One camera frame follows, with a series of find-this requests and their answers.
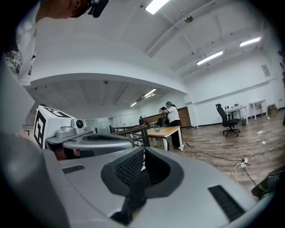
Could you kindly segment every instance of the wooden floor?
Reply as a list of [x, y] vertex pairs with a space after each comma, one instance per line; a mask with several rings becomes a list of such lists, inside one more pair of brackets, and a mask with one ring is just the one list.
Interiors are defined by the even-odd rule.
[[[242, 126], [241, 123], [239, 123], [236, 126], [236, 128], [240, 129], [239, 137], [236, 137], [233, 133], [230, 133], [227, 138], [224, 137], [222, 131], [226, 130], [226, 128], [221, 124], [204, 126], [199, 129], [183, 128], [184, 151], [174, 149], [171, 143], [171, 137], [168, 137], [170, 151], [182, 156], [205, 161], [236, 181], [233, 168], [239, 163], [238, 161], [227, 161], [204, 155], [190, 148], [186, 143], [208, 154], [237, 160], [241, 159], [243, 155], [250, 156], [250, 152], [244, 149], [249, 148], [251, 145], [253, 146], [248, 150], [251, 151], [253, 155], [263, 153], [265, 150], [272, 150], [276, 147], [282, 148], [285, 144], [285, 126], [282, 126], [284, 114], [285, 110], [280, 110], [278, 111], [278, 115], [271, 119], [267, 119], [267, 117], [263, 115], [257, 117], [256, 120], [249, 118], [247, 126]], [[260, 130], [262, 130], [263, 133], [259, 137], [257, 132]], [[157, 148], [164, 149], [162, 140], [157, 141]], [[247, 166], [246, 170], [250, 177], [258, 184], [269, 172], [285, 163], [285, 150], [275, 150], [272, 153], [267, 151], [264, 155], [256, 155], [249, 158], [248, 163], [250, 166]], [[254, 184], [247, 176], [245, 170], [237, 166], [236, 172], [239, 184], [250, 191], [254, 187]]]

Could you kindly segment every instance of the black office chair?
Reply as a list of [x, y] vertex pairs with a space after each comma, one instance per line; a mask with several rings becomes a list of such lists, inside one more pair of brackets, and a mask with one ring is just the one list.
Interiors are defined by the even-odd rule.
[[229, 119], [227, 118], [227, 114], [225, 114], [221, 104], [216, 104], [217, 107], [217, 111], [219, 112], [219, 114], [221, 115], [222, 119], [223, 119], [223, 126], [224, 127], [229, 127], [230, 129], [228, 130], [224, 130], [223, 134], [227, 131], [226, 137], [230, 132], [233, 132], [236, 134], [236, 136], [239, 136], [238, 133], [236, 133], [236, 131], [240, 131], [239, 129], [232, 129], [234, 127], [234, 125], [236, 125], [240, 120], [239, 119]]

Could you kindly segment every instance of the white t-shirt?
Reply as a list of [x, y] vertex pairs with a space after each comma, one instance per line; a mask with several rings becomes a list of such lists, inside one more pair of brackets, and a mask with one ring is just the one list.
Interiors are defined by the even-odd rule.
[[4, 49], [6, 65], [22, 86], [29, 86], [31, 82], [32, 65], [36, 58], [36, 16], [39, 8], [40, 2], [19, 23]]
[[167, 111], [169, 112], [167, 114], [167, 117], [169, 119], [169, 123], [171, 123], [174, 120], [180, 120], [177, 108], [175, 108], [174, 106], [171, 106], [169, 109], [167, 109]]

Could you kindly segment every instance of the black railing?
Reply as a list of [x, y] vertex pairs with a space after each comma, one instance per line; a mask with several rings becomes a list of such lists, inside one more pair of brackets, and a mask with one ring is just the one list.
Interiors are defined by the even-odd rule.
[[134, 141], [143, 143], [144, 147], [150, 146], [150, 141], [148, 139], [147, 135], [147, 126], [127, 126], [127, 127], [111, 127], [110, 126], [110, 132], [111, 134], [115, 135], [121, 135], [128, 138], [131, 138]]

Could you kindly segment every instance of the black pants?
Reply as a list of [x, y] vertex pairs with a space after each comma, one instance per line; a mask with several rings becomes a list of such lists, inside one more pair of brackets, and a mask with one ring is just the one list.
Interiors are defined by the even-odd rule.
[[[174, 120], [169, 125], [170, 126], [181, 126], [181, 121], [180, 120]], [[174, 147], [180, 147], [178, 131], [174, 132], [171, 135], [171, 139], [172, 139], [172, 145]]]

